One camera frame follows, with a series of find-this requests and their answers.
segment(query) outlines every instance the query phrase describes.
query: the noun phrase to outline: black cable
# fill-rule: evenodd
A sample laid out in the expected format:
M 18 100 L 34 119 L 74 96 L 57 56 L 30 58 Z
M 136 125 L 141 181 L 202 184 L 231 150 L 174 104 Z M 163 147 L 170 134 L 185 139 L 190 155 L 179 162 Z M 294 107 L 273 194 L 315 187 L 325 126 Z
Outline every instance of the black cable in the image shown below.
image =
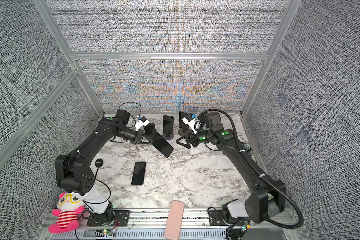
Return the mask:
M 281 190 L 279 190 L 271 181 L 262 178 L 264 180 L 264 182 L 266 182 L 267 184 L 269 184 L 274 190 L 276 190 L 279 194 L 283 195 L 283 197 L 285 197 L 285 199 L 292 205 L 292 207 L 295 209 L 296 213 L 299 216 L 299 220 L 297 223 L 293 224 L 293 225 L 285 225 L 279 222 L 275 222 L 271 219 L 268 219 L 267 222 L 272 223 L 273 225 L 276 225 L 278 227 L 282 227 L 282 228 L 287 228 L 287 229 L 296 229 L 302 226 L 302 223 L 304 222 L 304 218 L 302 216 L 301 210 L 299 209 L 299 207 L 295 204 L 295 202 L 289 198 L 288 195 L 286 195 L 285 193 L 283 193 Z
M 126 103 L 134 103 L 134 104 L 139 105 L 139 106 L 140 106 L 139 117 L 141 117 L 141 105 L 140 105 L 139 103 L 135 103 L 135 102 L 125 102 L 125 103 L 122 103 L 117 109 L 119 110 L 120 107 L 123 106 L 123 105 L 126 104 Z M 136 125 L 136 123 L 137 123 L 136 118 L 134 118 L 134 121 L 135 121 L 135 124 L 132 124 L 132 126 L 130 126 L 130 127 L 134 127 L 134 126 Z
M 87 177 L 87 178 L 89 178 L 89 179 L 94 179 L 94 180 L 96 180 L 96 181 L 99 181 L 99 182 L 101 182 L 102 184 L 104 184 L 104 185 L 107 187 L 107 189 L 109 190 L 109 196 L 108 196 L 108 198 L 107 198 L 105 201 L 103 201 L 103 202 L 95 203 L 95 202 L 87 202 L 87 201 L 85 201 L 85 200 L 83 200 L 83 202 L 84 202 L 84 203 L 89 203 L 89 204 L 102 204 L 102 203 L 105 203 L 106 201 L 108 201 L 108 200 L 110 199 L 110 195 L 111 195 L 111 190 L 110 190 L 109 186 L 108 186 L 107 184 L 105 184 L 103 181 L 100 181 L 100 180 L 98 180 L 98 179 L 96 179 L 96 178 L 88 177 L 88 176 L 82 175 L 82 174 L 80 174 L 80 173 L 78 173 L 78 172 L 75 172 L 75 171 L 73 170 L 73 168 L 71 167 L 71 161 L 72 161 L 72 159 L 80 152 L 80 150 L 79 150 L 78 152 L 76 152 L 75 155 L 72 156 L 71 159 L 69 160 L 69 162 L 68 162 L 68 168 L 69 168 L 69 170 L 71 170 L 73 173 L 76 173 L 76 174 L 78 174 L 78 175 L 80 175 L 80 176 Z
M 116 137 L 114 137 L 113 139 L 111 139 L 110 142 L 116 142 L 116 143 L 125 143 L 125 142 L 127 142 L 127 141 L 124 141 L 124 142 L 114 141 L 115 138 L 116 138 Z
M 197 125 L 199 122 L 200 122 L 199 117 L 196 116 L 195 124 L 193 125 L 193 128 L 195 129 L 196 132 L 198 132 L 200 130 L 199 128 L 197 128 Z
M 237 131 L 236 131 L 235 123 L 233 122 L 231 116 L 230 116 L 228 113 L 224 112 L 223 110 L 216 109 L 216 108 L 211 108 L 211 109 L 204 110 L 202 113 L 200 113 L 200 115 L 203 114 L 203 113 L 206 113 L 206 112 L 208 112 L 208 111 L 216 111 L 216 112 L 222 113 L 222 114 L 224 114 L 224 115 L 229 119 L 229 121 L 231 122 L 231 125 L 232 125 L 233 135 L 234 135 L 235 140 L 236 140 L 236 146 L 237 146 L 238 149 L 241 149 L 241 142 L 240 142 L 240 140 L 239 140 L 239 138 L 238 138 L 238 136 L 237 136 Z M 263 174 L 262 172 L 259 172 L 259 171 L 257 171 L 257 170 L 254 169 L 254 168 L 252 168 L 252 169 L 259 175 L 259 177 Z M 285 197 L 285 199 L 293 206 L 293 208 L 295 209 L 296 213 L 297 213 L 298 216 L 299 216 L 298 222 L 295 223 L 295 224 L 293 224 L 293 225 L 285 225 L 285 224 L 282 224 L 282 223 L 279 223 L 279 222 L 275 222 L 275 221 L 273 221 L 273 220 L 271 220 L 271 219 L 268 219 L 267 221 L 268 221 L 269 223 L 272 223 L 272 224 L 278 226 L 278 227 L 287 228 L 287 229 L 296 229 L 296 228 L 301 227 L 301 225 L 302 225 L 303 222 L 304 222 L 304 218 L 303 218 L 303 216 L 302 216 L 301 210 L 300 210 L 299 207 L 295 204 L 295 202 L 294 202 L 292 199 L 290 199 L 290 198 L 288 197 L 288 195 L 286 195 L 286 194 L 283 193 L 281 190 L 279 190 L 273 183 L 271 183 L 270 181 L 266 180 L 265 178 L 262 178 L 262 179 L 263 179 L 267 184 L 269 184 L 273 189 L 275 189 L 277 192 L 279 192 L 281 195 L 283 195 L 283 196 Z
M 208 147 L 208 145 L 206 145 L 206 142 L 204 143 L 204 145 L 209 149 L 209 150 L 212 150 L 212 151 L 219 151 L 218 149 L 215 150 L 215 149 L 211 149 L 210 147 Z
M 76 174 L 78 174 L 78 175 L 80 175 L 80 176 L 87 177 L 87 178 L 89 178 L 89 179 L 93 179 L 93 180 L 96 180 L 96 181 L 101 182 L 101 183 L 104 184 L 104 185 L 107 187 L 107 189 L 109 190 L 109 196 L 108 196 L 108 198 L 107 198 L 105 201 L 103 201 L 103 202 L 87 202 L 86 200 L 83 200 L 83 202 L 88 203 L 88 204 L 102 204 L 102 203 L 105 203 L 106 201 L 108 201 L 108 200 L 110 199 L 111 191 L 110 191 L 110 188 L 108 187 L 108 185 L 107 185 L 106 183 L 104 183 L 103 181 L 98 180 L 98 179 L 96 179 L 96 178 L 88 177 L 88 176 L 82 175 L 82 174 L 80 174 L 80 173 L 78 173 L 78 172 L 75 172 L 72 168 L 69 168 L 69 169 L 70 169 L 72 172 L 74 172 L 74 173 L 76 173 Z
M 227 233 L 226 233 L 226 235 L 225 235 L 225 238 L 227 239 L 227 240 L 229 240 L 228 239 L 228 233 L 232 230 L 232 228 L 234 227 L 234 226 L 236 226 L 241 220 L 243 220 L 244 219 L 244 217 L 241 217 L 241 218 L 239 218 L 239 220 L 237 220 L 237 222 L 235 222 L 234 224 L 232 224 L 229 228 L 228 228 L 228 230 L 227 230 Z
M 95 126 L 93 126 L 93 124 L 92 124 L 91 122 L 99 122 L 99 121 L 97 121 L 97 120 L 90 120 L 90 121 L 89 121 L 89 124 L 91 124 L 91 126 L 93 127 L 93 129 L 96 129 Z
M 87 209 L 87 210 L 84 210 L 84 211 L 81 213 L 80 217 L 77 219 L 78 221 L 80 220 L 80 218 L 83 216 L 83 214 L 84 214 L 86 211 L 88 211 L 88 209 Z M 80 240 L 80 239 L 77 237 L 76 229 L 75 229 L 75 236 L 76 236 L 77 240 Z

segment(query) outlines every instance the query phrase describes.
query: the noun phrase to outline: white marble surface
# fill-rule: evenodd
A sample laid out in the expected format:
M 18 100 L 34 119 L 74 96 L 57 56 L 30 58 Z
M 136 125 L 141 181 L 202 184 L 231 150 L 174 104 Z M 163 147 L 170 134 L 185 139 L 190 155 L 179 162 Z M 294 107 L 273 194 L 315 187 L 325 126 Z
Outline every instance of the white marble surface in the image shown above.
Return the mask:
M 143 114 L 150 122 L 155 123 L 160 134 L 163 115 Z M 178 114 L 166 115 L 174 117 L 175 133 L 175 137 L 169 141 L 174 150 L 168 158 L 150 144 L 130 144 L 128 141 L 107 142 L 92 161 L 91 168 L 95 172 L 95 160 L 104 160 L 97 178 L 111 188 L 110 200 L 114 208 L 165 208 L 169 207 L 173 200 L 183 202 L 185 207 L 216 207 L 232 199 L 247 198 L 250 195 L 235 166 L 220 151 L 211 151 L 204 144 L 191 149 L 176 144 L 175 140 L 179 138 Z M 239 139 L 248 142 L 240 115 L 231 114 L 231 117 Z M 225 116 L 221 117 L 221 122 L 225 129 L 231 128 Z M 137 161 L 147 162 L 142 186 L 131 185 L 133 168 Z M 96 186 L 107 198 L 108 189 L 99 182 Z

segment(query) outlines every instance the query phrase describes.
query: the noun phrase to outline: textured wall panel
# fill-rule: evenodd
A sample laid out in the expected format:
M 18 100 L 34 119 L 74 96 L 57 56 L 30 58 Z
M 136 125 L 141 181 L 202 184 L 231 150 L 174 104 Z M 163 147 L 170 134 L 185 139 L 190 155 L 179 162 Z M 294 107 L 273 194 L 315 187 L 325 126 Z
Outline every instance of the textured wall panel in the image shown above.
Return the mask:
M 79 64 L 106 112 L 128 101 L 142 104 L 143 111 L 240 111 L 261 61 L 80 60 Z
M 0 148 L 69 72 L 31 0 L 0 0 Z
M 47 0 L 73 51 L 268 52 L 288 0 Z
M 300 238 L 360 239 L 360 1 L 302 2 L 247 118 Z
M 93 130 L 88 121 L 98 118 L 73 79 L 0 170 L 0 239 L 37 238 L 62 192 L 56 186 L 55 158 L 77 147 Z

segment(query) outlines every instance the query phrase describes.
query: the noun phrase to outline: pink plush bear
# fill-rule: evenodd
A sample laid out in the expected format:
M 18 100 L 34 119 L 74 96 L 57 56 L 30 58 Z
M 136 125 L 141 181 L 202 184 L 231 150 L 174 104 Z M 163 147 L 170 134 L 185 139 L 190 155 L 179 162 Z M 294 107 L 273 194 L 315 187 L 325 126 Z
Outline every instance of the pink plush bear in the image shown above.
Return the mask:
M 84 203 L 77 196 L 70 193 L 59 195 L 58 209 L 52 214 L 58 216 L 57 223 L 49 226 L 50 233 L 70 232 L 79 227 L 77 215 L 84 211 Z

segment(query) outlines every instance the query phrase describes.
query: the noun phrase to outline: pink phone case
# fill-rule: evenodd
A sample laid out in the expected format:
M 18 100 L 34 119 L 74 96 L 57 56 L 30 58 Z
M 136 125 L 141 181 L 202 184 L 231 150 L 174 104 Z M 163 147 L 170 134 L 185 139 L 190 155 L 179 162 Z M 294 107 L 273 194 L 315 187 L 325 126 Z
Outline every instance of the pink phone case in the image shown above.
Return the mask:
M 164 237 L 170 240 L 178 240 L 180 237 L 181 221 L 183 220 L 184 204 L 179 201 L 172 201 L 169 209 L 167 225 L 165 226 Z

